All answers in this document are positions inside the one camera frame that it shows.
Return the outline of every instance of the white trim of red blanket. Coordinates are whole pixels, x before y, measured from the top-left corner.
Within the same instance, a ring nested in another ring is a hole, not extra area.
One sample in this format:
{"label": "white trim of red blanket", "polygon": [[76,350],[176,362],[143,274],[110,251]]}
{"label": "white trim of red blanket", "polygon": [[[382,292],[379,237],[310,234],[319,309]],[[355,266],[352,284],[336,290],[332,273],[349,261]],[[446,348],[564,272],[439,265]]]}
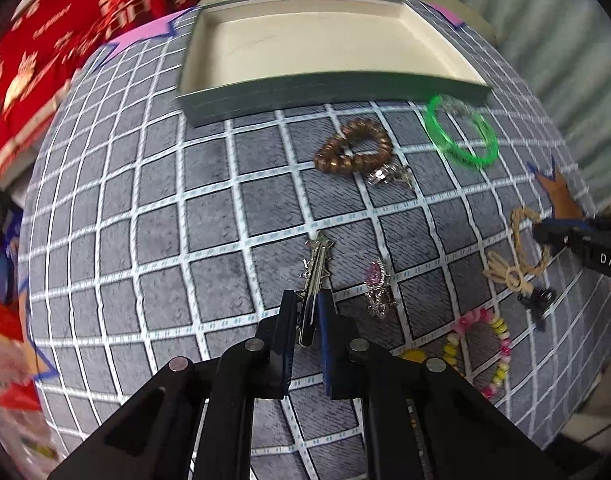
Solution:
{"label": "white trim of red blanket", "polygon": [[41,126],[45,121],[51,120],[63,102],[65,95],[70,89],[71,79],[59,88],[54,95],[32,116],[32,118],[21,128],[21,130],[6,142],[0,149],[0,177],[13,162],[14,157],[19,151],[26,149],[32,144],[41,132]]}

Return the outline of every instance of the pink gemstone jewelry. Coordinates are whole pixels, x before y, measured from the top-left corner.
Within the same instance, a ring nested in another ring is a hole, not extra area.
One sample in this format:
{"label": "pink gemstone jewelry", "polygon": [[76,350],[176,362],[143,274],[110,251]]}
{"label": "pink gemstone jewelry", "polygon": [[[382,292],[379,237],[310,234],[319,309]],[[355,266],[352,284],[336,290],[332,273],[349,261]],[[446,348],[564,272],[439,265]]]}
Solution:
{"label": "pink gemstone jewelry", "polygon": [[378,259],[367,267],[367,311],[370,316],[377,319],[385,319],[390,308],[396,307],[396,301],[393,300],[392,291],[390,289],[390,276],[385,269],[385,262]]}
{"label": "pink gemstone jewelry", "polygon": [[484,389],[481,390],[483,397],[486,399],[492,399],[499,388],[503,385],[503,381],[508,375],[509,362],[511,361],[512,353],[512,339],[509,336],[508,326],[505,320],[496,314],[492,310],[488,310],[485,307],[479,306],[473,308],[467,312],[464,316],[457,319],[453,325],[452,330],[447,335],[447,344],[443,347],[443,359],[455,370],[457,369],[457,349],[459,342],[470,327],[478,322],[486,323],[492,327],[494,333],[498,336],[501,342],[501,358],[497,370],[488,384]]}

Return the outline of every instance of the silver screw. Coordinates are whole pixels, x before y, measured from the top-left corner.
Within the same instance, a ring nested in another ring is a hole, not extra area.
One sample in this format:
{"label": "silver screw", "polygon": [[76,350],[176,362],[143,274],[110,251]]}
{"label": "silver screw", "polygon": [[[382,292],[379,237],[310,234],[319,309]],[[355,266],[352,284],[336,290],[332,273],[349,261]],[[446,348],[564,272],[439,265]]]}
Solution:
{"label": "silver screw", "polygon": [[445,361],[439,359],[438,357],[432,357],[428,359],[426,361],[426,366],[428,367],[429,371],[434,372],[436,374],[445,371],[445,369],[447,368]]}
{"label": "silver screw", "polygon": [[259,339],[258,337],[254,337],[252,339],[248,339],[245,342],[245,349],[250,352],[258,352],[259,350],[263,350],[265,343],[263,343],[263,339]]}
{"label": "silver screw", "polygon": [[365,352],[368,348],[370,348],[370,343],[359,337],[352,339],[352,341],[349,342],[349,348],[354,352]]}
{"label": "silver screw", "polygon": [[173,372],[180,372],[185,370],[189,365],[189,361],[185,357],[175,357],[170,361],[170,370]]}

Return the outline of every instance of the pink and yellow beaded bracelet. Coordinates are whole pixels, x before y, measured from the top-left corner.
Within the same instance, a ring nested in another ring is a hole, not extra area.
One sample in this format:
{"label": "pink and yellow beaded bracelet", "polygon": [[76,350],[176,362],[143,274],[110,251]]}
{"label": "pink and yellow beaded bracelet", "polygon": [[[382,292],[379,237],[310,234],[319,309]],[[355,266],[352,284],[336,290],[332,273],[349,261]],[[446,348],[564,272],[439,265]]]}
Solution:
{"label": "pink and yellow beaded bracelet", "polygon": [[499,314],[480,306],[473,308],[464,316],[457,319],[452,325],[453,332],[447,335],[447,344],[443,347],[443,359],[452,368],[455,370],[457,369],[457,349],[459,341],[461,337],[465,336],[465,333],[470,327],[478,322],[490,325],[501,342],[501,360],[499,361],[499,366],[490,384],[481,390],[483,397],[491,399],[501,387],[508,374],[509,362],[511,360],[510,354],[512,353],[512,339],[509,336],[508,326]]}

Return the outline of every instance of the black cable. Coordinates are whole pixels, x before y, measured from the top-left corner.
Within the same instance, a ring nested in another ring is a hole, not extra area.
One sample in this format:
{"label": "black cable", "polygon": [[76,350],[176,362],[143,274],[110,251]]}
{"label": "black cable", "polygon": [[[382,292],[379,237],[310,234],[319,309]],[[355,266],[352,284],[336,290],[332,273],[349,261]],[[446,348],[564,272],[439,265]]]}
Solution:
{"label": "black cable", "polygon": [[592,440],[595,437],[598,437],[601,433],[604,433],[605,431],[609,430],[611,428],[611,423],[609,423],[605,428],[598,430],[596,433],[591,434],[588,438],[584,438],[579,444],[585,444],[586,442],[589,442],[590,440]]}

